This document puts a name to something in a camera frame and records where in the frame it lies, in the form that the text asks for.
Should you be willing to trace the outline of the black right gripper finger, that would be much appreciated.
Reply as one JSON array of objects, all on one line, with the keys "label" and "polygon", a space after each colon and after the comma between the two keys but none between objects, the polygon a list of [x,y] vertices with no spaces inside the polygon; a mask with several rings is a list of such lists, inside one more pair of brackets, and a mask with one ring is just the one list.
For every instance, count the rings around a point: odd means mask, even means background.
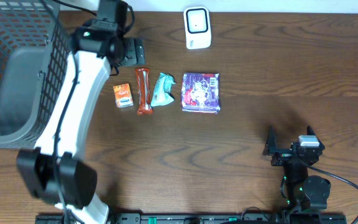
[{"label": "black right gripper finger", "polygon": [[[315,135],[315,136],[317,137],[317,135],[315,134],[315,132],[313,131],[313,128],[312,128],[311,126],[307,126],[306,133],[307,133],[307,135]],[[319,149],[320,151],[325,150],[324,144],[323,144],[320,140],[319,140],[319,142],[320,142],[320,145],[319,145],[318,149]]]},{"label": "black right gripper finger", "polygon": [[268,129],[268,136],[264,146],[263,155],[272,156],[277,152],[277,144],[275,140],[275,133],[272,126]]}]

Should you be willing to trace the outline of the orange red snack bar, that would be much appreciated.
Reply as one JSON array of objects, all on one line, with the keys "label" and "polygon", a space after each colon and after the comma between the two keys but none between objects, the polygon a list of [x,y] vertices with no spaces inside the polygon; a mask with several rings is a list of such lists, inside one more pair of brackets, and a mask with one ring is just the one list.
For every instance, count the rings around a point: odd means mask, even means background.
[{"label": "orange red snack bar", "polygon": [[150,70],[148,68],[135,69],[137,87],[139,92],[139,107],[137,110],[138,115],[153,113],[150,99],[149,72]]}]

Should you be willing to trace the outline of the small orange box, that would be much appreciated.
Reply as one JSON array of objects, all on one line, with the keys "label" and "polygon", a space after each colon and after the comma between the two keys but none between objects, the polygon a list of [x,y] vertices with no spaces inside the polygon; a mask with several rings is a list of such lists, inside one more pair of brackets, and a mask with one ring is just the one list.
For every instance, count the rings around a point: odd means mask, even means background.
[{"label": "small orange box", "polygon": [[116,106],[118,108],[125,108],[134,105],[131,88],[128,83],[113,86],[113,90],[116,99]]}]

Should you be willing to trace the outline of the teal snack wrapper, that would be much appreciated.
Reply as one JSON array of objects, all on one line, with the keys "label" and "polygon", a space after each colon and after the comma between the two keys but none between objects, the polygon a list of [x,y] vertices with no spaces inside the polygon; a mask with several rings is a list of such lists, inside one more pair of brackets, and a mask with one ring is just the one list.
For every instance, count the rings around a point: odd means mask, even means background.
[{"label": "teal snack wrapper", "polygon": [[171,90],[174,84],[174,78],[170,74],[161,72],[155,84],[151,107],[165,106],[172,103],[174,97],[171,95]]}]

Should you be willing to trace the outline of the purple snack packet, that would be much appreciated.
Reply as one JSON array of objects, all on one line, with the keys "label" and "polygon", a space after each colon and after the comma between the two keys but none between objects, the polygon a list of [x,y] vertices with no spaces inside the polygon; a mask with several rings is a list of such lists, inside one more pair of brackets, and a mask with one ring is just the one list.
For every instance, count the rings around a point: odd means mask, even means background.
[{"label": "purple snack packet", "polygon": [[185,73],[181,86],[181,108],[186,112],[218,113],[221,109],[219,74]]}]

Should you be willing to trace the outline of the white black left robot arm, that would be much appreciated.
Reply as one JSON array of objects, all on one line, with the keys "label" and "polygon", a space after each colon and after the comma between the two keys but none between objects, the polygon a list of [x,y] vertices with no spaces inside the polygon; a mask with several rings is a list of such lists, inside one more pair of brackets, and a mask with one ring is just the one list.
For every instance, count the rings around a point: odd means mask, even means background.
[{"label": "white black left robot arm", "polygon": [[101,1],[94,19],[67,37],[69,54],[62,89],[33,150],[16,164],[30,194],[63,211],[62,223],[109,223],[97,195],[97,173],[86,165],[85,139],[106,81],[120,67],[145,63],[142,41],[128,37],[134,11],[124,1]]}]

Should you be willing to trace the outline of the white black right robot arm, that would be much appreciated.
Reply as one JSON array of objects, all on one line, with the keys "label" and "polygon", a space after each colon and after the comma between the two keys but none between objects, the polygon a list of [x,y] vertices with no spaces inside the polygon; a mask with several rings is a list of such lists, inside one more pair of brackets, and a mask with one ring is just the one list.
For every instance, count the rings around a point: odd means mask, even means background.
[{"label": "white black right robot arm", "polygon": [[269,128],[263,155],[271,156],[272,166],[281,166],[284,175],[281,183],[282,197],[288,207],[271,216],[270,221],[280,223],[322,223],[321,212],[327,209],[331,192],[329,180],[309,175],[308,168],[319,161],[325,146],[311,127],[307,134],[298,136],[289,148],[279,148],[275,132]]}]

